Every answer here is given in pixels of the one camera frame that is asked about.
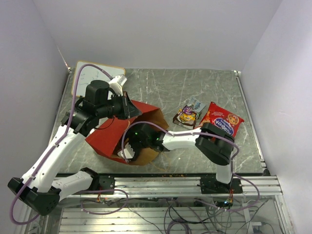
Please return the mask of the red paper bag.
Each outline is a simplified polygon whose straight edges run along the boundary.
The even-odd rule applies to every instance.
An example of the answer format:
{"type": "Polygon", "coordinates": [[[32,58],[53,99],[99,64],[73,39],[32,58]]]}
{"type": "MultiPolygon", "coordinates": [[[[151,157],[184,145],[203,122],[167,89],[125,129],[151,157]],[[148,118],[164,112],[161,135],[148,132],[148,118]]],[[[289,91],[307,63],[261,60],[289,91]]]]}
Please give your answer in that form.
{"type": "Polygon", "coordinates": [[[99,130],[95,130],[86,138],[86,142],[98,155],[126,164],[126,161],[119,157],[117,153],[121,150],[122,136],[132,123],[148,121],[165,130],[169,128],[160,108],[136,100],[133,100],[132,103],[142,112],[142,115],[129,120],[119,120],[117,118],[107,120],[100,126],[99,130]]]}

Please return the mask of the brown candy packet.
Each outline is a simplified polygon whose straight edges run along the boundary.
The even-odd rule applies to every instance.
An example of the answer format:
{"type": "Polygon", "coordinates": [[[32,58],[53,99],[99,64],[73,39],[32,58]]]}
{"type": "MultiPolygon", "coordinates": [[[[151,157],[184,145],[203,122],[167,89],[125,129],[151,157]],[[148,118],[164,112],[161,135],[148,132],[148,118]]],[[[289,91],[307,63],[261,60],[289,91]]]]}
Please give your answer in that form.
{"type": "Polygon", "coordinates": [[[183,128],[186,128],[188,130],[192,130],[195,128],[195,125],[196,125],[196,120],[189,120],[189,121],[181,121],[180,120],[180,115],[179,114],[176,114],[174,117],[173,117],[173,123],[176,124],[176,125],[179,125],[183,128]]]}

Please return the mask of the red snack packet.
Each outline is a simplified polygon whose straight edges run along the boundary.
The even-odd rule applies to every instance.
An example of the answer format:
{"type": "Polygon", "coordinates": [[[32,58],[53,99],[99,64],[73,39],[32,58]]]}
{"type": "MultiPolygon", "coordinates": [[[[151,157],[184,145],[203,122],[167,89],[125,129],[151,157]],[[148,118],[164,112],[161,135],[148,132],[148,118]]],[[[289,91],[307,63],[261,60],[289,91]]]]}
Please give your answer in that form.
{"type": "Polygon", "coordinates": [[[235,137],[240,124],[244,121],[245,120],[241,117],[224,108],[221,108],[216,103],[211,102],[208,111],[200,121],[198,128],[202,127],[205,123],[211,123],[231,136],[235,137]]]}

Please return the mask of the purple candy packet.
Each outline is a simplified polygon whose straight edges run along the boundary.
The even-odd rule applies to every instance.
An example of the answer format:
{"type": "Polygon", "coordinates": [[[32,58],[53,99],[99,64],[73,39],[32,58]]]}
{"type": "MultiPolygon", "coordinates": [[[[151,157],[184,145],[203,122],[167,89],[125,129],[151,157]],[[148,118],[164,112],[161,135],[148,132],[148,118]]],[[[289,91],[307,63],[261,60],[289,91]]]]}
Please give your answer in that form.
{"type": "Polygon", "coordinates": [[[186,105],[183,109],[182,109],[182,112],[187,114],[187,115],[193,115],[193,114],[197,114],[198,113],[198,110],[196,109],[195,106],[191,105],[191,106],[188,106],[186,105]]]}

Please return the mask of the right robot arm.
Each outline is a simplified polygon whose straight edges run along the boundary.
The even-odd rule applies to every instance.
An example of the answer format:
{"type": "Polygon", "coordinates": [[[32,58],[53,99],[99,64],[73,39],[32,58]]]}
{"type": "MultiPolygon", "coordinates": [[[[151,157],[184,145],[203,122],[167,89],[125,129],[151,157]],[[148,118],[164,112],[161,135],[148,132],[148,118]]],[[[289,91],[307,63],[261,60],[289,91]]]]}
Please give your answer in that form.
{"type": "Polygon", "coordinates": [[[130,125],[122,136],[121,156],[125,160],[134,160],[145,148],[157,152],[169,152],[182,148],[194,148],[216,165],[215,187],[225,193],[232,187],[232,159],[239,148],[234,137],[211,123],[205,123],[200,128],[187,131],[167,131],[160,126],[139,121],[130,125]]]}

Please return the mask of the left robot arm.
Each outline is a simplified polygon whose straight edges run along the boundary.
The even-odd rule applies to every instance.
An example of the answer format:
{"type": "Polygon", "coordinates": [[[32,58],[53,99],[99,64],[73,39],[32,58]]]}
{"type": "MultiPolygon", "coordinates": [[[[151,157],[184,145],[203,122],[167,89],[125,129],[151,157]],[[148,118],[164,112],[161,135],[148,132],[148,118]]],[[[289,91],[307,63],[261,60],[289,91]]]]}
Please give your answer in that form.
{"type": "Polygon", "coordinates": [[[126,120],[140,114],[116,78],[109,82],[91,81],[85,95],[72,100],[72,107],[62,119],[55,138],[37,162],[21,178],[12,178],[8,188],[16,195],[15,199],[42,216],[50,214],[70,195],[84,190],[95,193],[99,189],[99,175],[89,168],[55,179],[64,159],[98,126],[100,119],[126,120]]]}

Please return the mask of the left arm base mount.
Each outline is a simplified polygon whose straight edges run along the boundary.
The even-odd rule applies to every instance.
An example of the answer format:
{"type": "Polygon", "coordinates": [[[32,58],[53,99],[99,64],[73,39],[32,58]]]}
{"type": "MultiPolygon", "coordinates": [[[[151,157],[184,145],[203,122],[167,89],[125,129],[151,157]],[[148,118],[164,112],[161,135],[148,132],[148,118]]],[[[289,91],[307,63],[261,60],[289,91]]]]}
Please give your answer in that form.
{"type": "Polygon", "coordinates": [[[104,195],[113,195],[114,194],[114,188],[115,188],[115,179],[111,177],[110,175],[101,175],[99,177],[99,190],[104,190],[101,192],[101,194],[104,195]]]}

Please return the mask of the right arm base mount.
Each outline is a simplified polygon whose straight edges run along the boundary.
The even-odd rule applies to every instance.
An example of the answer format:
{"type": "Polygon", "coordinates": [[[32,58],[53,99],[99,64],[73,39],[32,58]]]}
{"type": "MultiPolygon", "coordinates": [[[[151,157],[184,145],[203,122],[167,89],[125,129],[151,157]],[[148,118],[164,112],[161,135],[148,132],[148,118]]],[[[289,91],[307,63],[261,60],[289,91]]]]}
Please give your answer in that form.
{"type": "Polygon", "coordinates": [[[243,193],[241,180],[234,178],[229,184],[218,182],[215,178],[201,178],[197,186],[201,189],[202,194],[234,194],[243,193]]]}

